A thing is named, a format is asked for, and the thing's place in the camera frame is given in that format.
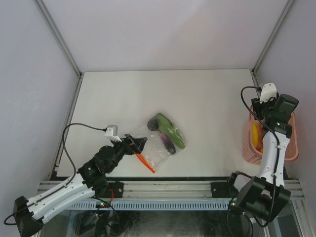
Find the dark round fake fruit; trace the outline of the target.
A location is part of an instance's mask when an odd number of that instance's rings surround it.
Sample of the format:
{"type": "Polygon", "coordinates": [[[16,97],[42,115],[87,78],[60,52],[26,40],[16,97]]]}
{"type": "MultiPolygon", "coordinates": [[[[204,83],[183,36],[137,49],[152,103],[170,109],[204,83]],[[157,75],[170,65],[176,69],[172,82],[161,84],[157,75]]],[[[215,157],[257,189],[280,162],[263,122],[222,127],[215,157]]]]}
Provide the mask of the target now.
{"type": "Polygon", "coordinates": [[[157,131],[159,129],[159,124],[155,118],[151,118],[147,122],[147,128],[149,131],[157,131]]]}

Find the clear zip top bag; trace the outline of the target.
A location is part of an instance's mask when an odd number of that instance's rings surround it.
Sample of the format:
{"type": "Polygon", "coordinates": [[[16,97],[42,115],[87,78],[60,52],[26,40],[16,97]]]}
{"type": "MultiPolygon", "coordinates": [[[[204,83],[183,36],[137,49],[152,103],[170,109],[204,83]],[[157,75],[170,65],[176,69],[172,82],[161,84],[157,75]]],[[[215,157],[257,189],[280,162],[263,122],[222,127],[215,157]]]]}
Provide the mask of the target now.
{"type": "MultiPolygon", "coordinates": [[[[159,131],[158,130],[157,131],[149,131],[147,128],[147,122],[136,127],[134,130],[129,132],[129,134],[135,138],[147,137],[148,140],[145,144],[144,150],[138,156],[138,158],[152,173],[156,173],[156,171],[158,171],[160,165],[163,162],[167,161],[169,158],[180,153],[181,150],[183,150],[183,149],[180,149],[176,145],[174,145],[176,148],[176,153],[174,155],[170,155],[168,153],[168,151],[166,150],[166,148],[164,147],[164,145],[163,145],[163,143],[158,135],[159,131]]],[[[185,138],[182,130],[173,121],[171,121],[171,122],[176,127],[178,127],[178,129],[179,129],[178,131],[180,132],[180,134],[185,142],[185,146],[186,146],[186,138],[185,138]]]]}

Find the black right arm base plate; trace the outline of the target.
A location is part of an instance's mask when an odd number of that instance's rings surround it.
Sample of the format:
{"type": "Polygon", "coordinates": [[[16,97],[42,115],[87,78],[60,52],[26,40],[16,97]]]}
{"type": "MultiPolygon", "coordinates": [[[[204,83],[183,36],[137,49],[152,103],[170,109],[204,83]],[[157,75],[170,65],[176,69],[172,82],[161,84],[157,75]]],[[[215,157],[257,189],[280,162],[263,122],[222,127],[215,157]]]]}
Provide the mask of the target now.
{"type": "Polygon", "coordinates": [[[212,182],[211,194],[213,198],[231,198],[232,194],[228,182],[212,182]]]}

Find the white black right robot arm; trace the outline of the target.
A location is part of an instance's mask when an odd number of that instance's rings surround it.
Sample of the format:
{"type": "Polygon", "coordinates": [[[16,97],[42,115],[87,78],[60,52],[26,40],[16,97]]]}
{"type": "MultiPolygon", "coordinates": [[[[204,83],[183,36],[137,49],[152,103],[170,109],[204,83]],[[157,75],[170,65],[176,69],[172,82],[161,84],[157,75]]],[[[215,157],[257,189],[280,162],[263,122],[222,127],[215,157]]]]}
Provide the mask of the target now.
{"type": "Polygon", "coordinates": [[[285,153],[292,136],[291,114],[298,99],[278,94],[266,102],[251,100],[250,113],[263,129],[263,154],[259,172],[249,176],[233,172],[228,180],[227,192],[236,198],[232,205],[238,213],[249,213],[255,219],[270,223],[290,200],[291,192],[284,187],[283,167],[285,153]]]}

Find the yellow fake banana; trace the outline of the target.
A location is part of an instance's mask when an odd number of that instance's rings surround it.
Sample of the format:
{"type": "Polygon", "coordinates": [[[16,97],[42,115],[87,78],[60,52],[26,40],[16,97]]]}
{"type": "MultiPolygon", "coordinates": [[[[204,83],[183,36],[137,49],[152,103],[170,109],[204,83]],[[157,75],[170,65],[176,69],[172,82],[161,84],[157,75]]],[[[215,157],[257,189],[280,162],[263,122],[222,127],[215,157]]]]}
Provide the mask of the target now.
{"type": "Polygon", "coordinates": [[[252,144],[254,148],[257,148],[259,144],[259,133],[258,133],[257,125],[254,122],[252,123],[252,144]]]}

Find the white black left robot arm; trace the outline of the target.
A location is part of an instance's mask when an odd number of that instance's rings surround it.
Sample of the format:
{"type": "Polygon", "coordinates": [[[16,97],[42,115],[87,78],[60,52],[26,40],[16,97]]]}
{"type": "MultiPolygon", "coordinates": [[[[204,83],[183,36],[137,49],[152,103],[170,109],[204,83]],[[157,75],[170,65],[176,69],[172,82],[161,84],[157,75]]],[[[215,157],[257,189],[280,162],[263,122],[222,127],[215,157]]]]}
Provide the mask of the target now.
{"type": "Polygon", "coordinates": [[[101,147],[64,182],[35,197],[17,198],[13,217],[20,236],[38,233],[49,220],[81,200],[104,197],[109,189],[106,174],[111,173],[125,155],[141,154],[146,141],[146,137],[135,138],[127,134],[112,146],[101,147]]]}

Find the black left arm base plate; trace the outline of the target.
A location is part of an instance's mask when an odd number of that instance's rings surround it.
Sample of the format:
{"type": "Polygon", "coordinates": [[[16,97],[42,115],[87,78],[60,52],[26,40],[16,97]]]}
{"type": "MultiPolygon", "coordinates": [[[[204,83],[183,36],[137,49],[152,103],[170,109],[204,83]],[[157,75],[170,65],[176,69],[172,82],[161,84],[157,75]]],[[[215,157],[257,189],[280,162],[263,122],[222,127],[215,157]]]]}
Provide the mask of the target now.
{"type": "Polygon", "coordinates": [[[107,190],[100,195],[100,198],[122,198],[124,192],[124,183],[119,181],[110,181],[107,190]]]}

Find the purple fake eggplant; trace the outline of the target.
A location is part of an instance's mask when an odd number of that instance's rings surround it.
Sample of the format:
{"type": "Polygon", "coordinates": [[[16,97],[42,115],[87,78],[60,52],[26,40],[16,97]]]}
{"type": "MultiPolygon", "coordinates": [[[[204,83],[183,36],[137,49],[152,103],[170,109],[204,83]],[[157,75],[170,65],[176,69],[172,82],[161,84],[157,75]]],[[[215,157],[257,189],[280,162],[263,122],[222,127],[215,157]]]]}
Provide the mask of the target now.
{"type": "Polygon", "coordinates": [[[161,133],[160,131],[158,132],[158,135],[164,145],[164,147],[166,148],[166,150],[168,151],[168,153],[170,155],[174,155],[176,153],[176,148],[175,146],[173,145],[173,143],[171,142],[171,140],[166,136],[164,135],[163,133],[161,133]]]}

